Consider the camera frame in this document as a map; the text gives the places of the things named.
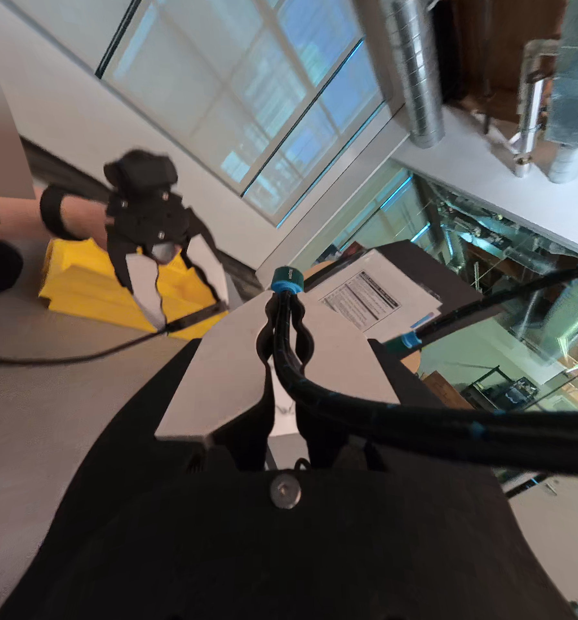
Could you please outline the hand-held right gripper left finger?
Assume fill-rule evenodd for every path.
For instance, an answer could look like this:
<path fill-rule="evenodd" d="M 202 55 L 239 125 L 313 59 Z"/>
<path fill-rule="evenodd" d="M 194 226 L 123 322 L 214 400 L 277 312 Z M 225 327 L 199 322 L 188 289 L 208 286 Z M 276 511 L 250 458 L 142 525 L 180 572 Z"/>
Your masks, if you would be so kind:
<path fill-rule="evenodd" d="M 159 441 L 223 446 L 238 469 L 263 469 L 275 421 L 270 314 L 263 292 L 213 326 L 200 343 L 155 431 Z"/>

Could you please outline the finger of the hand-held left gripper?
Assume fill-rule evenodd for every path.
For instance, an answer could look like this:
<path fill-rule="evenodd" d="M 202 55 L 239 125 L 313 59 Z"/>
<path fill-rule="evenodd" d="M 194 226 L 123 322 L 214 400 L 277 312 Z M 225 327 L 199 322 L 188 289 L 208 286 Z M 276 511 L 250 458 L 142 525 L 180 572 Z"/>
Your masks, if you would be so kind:
<path fill-rule="evenodd" d="M 125 263 L 130 278 L 131 294 L 137 306 L 156 331 L 164 330 L 167 319 L 157 287 L 160 275 L 158 263 L 139 253 L 128 253 L 125 256 Z"/>
<path fill-rule="evenodd" d="M 189 238 L 182 250 L 187 268 L 195 269 L 199 279 L 210 289 L 216 302 L 229 306 L 229 292 L 223 265 L 213 240 L 202 232 Z"/>

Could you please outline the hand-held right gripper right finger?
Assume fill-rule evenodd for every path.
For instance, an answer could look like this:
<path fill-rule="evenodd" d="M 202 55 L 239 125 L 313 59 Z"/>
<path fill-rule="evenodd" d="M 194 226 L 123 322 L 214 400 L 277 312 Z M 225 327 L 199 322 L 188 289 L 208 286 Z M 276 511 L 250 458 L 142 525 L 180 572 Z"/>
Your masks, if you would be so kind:
<path fill-rule="evenodd" d="M 400 404 L 364 334 L 309 294 L 299 293 L 296 298 L 292 303 L 296 354 L 305 366 L 306 378 L 333 392 Z M 312 467 L 331 468 L 348 443 L 347 433 L 328 427 L 301 404 L 296 404 L 296 424 Z"/>

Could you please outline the yellow plastic bin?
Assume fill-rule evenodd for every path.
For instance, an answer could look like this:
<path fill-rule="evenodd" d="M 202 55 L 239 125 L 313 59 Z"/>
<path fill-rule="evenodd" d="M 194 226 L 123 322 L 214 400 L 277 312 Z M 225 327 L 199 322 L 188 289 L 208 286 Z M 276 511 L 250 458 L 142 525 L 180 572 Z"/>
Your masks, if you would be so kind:
<path fill-rule="evenodd" d="M 159 265 L 157 281 L 167 323 L 214 305 L 210 289 L 195 269 L 187 268 L 177 254 L 171 262 Z M 132 294 L 118 282 L 108 253 L 93 240 L 82 242 L 53 239 L 49 242 L 39 297 L 46 299 L 52 312 L 107 322 L 143 332 L 157 332 L 146 320 Z M 173 338 L 200 338 L 226 314 L 216 315 Z"/>

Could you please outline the person's left hand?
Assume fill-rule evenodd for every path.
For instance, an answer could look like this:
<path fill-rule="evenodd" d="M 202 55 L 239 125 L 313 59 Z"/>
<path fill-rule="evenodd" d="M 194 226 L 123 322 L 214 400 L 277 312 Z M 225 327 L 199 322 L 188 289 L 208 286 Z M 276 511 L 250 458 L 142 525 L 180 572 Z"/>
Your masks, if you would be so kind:
<path fill-rule="evenodd" d="M 93 239 L 98 245 L 105 245 L 107 217 L 103 203 L 65 195 L 61 201 L 60 215 L 66 232 L 75 239 Z"/>

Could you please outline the white plate with round disc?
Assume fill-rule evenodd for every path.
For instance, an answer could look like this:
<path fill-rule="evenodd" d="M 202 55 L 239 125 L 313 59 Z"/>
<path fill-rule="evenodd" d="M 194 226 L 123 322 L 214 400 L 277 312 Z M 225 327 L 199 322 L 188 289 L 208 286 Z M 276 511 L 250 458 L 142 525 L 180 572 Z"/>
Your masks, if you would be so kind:
<path fill-rule="evenodd" d="M 296 403 L 280 384 L 275 371 L 272 371 L 272 389 L 275 408 L 274 425 L 270 436 L 280 437 L 298 433 Z"/>

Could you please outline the laminated instruction sheet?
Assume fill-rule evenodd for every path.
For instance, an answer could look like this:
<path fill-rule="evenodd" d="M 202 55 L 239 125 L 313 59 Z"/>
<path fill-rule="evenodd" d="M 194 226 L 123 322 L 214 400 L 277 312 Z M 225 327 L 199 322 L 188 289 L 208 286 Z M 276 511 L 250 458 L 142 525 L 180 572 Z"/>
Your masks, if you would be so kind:
<path fill-rule="evenodd" d="M 365 337 L 380 342 L 415 331 L 440 315 L 441 301 L 374 249 L 309 293 Z"/>

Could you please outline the large glass window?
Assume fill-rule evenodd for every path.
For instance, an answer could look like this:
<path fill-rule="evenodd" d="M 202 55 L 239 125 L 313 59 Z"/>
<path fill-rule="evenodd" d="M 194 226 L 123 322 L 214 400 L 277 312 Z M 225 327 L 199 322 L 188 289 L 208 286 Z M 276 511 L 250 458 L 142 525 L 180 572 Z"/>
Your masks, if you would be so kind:
<path fill-rule="evenodd" d="M 385 106 L 351 1 L 142 1 L 102 70 L 276 227 Z"/>

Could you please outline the cluster of silver pipes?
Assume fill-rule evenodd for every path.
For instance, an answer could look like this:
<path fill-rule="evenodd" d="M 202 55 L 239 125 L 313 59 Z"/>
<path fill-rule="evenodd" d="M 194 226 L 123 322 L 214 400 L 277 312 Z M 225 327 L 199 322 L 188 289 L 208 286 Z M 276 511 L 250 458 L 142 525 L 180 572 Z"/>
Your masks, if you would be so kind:
<path fill-rule="evenodd" d="M 540 132 L 540 111 L 547 73 L 540 69 L 543 58 L 556 58 L 549 96 L 544 138 L 557 144 L 548 179 L 564 184 L 578 178 L 578 1 L 569 1 L 560 39 L 526 43 L 518 86 L 519 123 L 510 140 L 514 151 L 514 173 L 524 178 L 533 163 L 533 151 Z"/>

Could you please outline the silver spiral duct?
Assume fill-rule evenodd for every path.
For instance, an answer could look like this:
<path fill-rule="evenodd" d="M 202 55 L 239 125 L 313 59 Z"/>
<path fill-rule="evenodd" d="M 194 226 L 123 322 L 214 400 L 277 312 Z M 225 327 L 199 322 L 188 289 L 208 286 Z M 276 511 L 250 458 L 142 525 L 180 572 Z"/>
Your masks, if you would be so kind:
<path fill-rule="evenodd" d="M 380 1 L 401 78 L 410 139 L 426 150 L 445 135 L 439 61 L 430 12 L 423 1 Z"/>

